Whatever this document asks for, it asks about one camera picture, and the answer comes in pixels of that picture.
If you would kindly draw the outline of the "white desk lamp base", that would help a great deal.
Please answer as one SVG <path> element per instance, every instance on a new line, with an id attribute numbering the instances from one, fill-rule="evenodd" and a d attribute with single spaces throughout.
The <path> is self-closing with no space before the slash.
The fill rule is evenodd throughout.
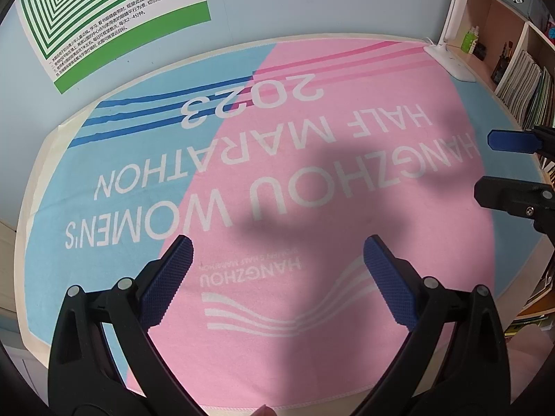
<path id="1" fill-rule="evenodd" d="M 470 69 L 448 50 L 448 41 L 452 41 L 461 24 L 466 3 L 468 0 L 451 0 L 448 13 L 437 43 L 432 43 L 423 48 L 449 75 L 461 82 L 475 82 L 476 78 Z"/>

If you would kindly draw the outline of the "green white bottle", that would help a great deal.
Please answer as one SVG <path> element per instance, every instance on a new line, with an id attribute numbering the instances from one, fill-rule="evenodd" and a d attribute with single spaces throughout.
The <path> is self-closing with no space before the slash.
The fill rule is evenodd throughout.
<path id="1" fill-rule="evenodd" d="M 478 38 L 478 26 L 472 26 L 469 28 L 469 31 L 465 33 L 465 37 L 463 38 L 461 44 L 461 51 L 465 54 L 469 54 L 472 46 L 475 44 Z"/>

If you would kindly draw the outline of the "green striped wall poster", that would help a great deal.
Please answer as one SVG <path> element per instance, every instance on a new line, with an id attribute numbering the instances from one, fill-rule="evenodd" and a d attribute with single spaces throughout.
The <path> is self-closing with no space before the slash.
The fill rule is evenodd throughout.
<path id="1" fill-rule="evenodd" d="M 59 93 L 138 47 L 211 18 L 207 0 L 16 0 L 16 8 Z"/>

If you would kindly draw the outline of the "wooden bookshelf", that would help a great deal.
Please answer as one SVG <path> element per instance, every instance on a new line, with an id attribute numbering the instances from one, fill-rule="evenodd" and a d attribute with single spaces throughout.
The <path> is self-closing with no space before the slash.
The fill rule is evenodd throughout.
<path id="1" fill-rule="evenodd" d="M 475 84 L 457 82 L 457 91 L 469 113 L 488 176 L 548 183 L 547 170 L 536 157 L 494 151 L 487 144 L 489 131 L 515 130 L 516 113 L 501 98 L 501 88 L 518 75 L 516 62 L 527 52 L 535 63 L 552 70 L 554 48 L 541 30 L 547 15 L 540 0 L 468 0 L 449 49 L 475 74 Z M 465 33 L 478 26 L 470 53 L 461 51 Z M 553 253 L 548 239 L 530 221 L 504 212 L 491 213 L 494 228 L 494 294 L 503 327 L 509 327 L 524 308 Z"/>

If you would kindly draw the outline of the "pink blue marathon towel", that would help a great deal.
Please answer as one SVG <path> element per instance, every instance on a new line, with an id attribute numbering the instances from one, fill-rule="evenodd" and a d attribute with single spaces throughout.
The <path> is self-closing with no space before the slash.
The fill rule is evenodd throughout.
<path id="1" fill-rule="evenodd" d="M 194 262 L 150 335 L 194 399 L 346 411 L 407 333 L 364 265 L 370 235 L 444 286 L 488 286 L 504 324 L 526 302 L 549 242 L 473 197 L 484 175 L 541 178 L 488 147 L 511 128 L 420 41 L 282 38 L 147 74 L 41 147 L 16 248 L 25 346 L 46 363 L 70 286 L 134 277 L 183 234 Z"/>

